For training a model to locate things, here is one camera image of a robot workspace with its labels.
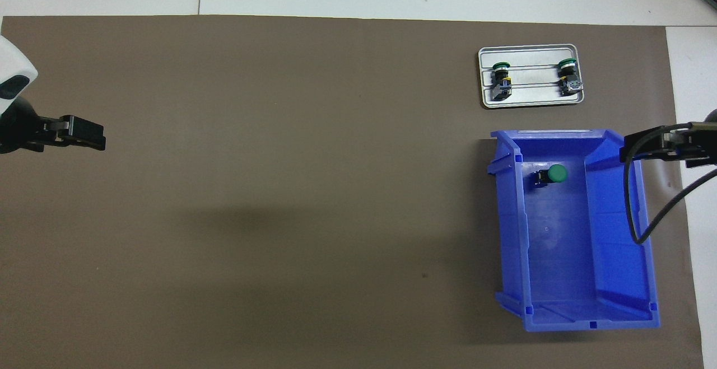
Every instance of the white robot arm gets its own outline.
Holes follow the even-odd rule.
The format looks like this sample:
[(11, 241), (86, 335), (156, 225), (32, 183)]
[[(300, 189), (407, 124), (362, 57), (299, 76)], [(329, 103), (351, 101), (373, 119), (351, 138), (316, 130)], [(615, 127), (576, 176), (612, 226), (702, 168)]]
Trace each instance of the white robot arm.
[(45, 145), (105, 150), (104, 127), (76, 116), (41, 117), (20, 93), (38, 77), (30, 60), (0, 36), (0, 154), (20, 148), (43, 152)]

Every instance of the white robot shell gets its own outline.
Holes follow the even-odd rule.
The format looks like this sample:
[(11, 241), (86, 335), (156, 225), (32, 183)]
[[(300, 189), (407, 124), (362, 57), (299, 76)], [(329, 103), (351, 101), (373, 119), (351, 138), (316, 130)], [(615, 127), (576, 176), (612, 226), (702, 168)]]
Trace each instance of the white robot shell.
[(38, 70), (15, 45), (0, 36), (0, 115), (38, 77)]

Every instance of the silver metal tray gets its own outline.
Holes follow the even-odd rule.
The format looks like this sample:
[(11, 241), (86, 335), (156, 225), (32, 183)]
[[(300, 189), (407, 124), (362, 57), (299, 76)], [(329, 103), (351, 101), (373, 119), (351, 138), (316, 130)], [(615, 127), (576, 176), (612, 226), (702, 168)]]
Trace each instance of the silver metal tray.
[[(484, 47), (478, 51), (478, 69), (481, 75), (483, 104), (492, 109), (500, 107), (551, 106), (575, 104), (583, 101), (579, 92), (561, 96), (558, 87), (558, 63), (575, 58), (582, 77), (578, 50), (572, 44), (511, 45)], [(513, 93), (502, 101), (491, 98), (492, 66), (499, 62), (510, 63), (509, 73)]]

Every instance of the brown mat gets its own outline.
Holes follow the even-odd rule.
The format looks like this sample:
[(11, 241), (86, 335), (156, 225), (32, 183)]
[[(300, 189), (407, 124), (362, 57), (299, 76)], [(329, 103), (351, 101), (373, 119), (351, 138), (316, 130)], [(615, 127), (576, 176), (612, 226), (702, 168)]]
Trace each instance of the brown mat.
[[(500, 289), (495, 129), (674, 122), (661, 27), (6, 17), (39, 114), (108, 150), (2, 157), (2, 367), (702, 367), (686, 214), (663, 327), (526, 333)], [(487, 110), (487, 45), (574, 43), (576, 106)], [(655, 213), (678, 164), (648, 163)]]

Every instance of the blue plastic bin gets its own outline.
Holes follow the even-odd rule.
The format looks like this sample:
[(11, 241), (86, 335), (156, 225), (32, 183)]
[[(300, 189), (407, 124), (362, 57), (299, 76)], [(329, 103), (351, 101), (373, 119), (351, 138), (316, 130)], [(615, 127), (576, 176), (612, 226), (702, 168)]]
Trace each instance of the blue plastic bin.
[[(619, 149), (607, 129), (497, 131), (495, 175), (500, 214), (499, 303), (527, 331), (660, 326), (650, 241), (637, 245), (625, 218)], [(534, 184), (559, 163), (563, 183)], [(642, 167), (632, 169), (637, 227), (648, 225)]]

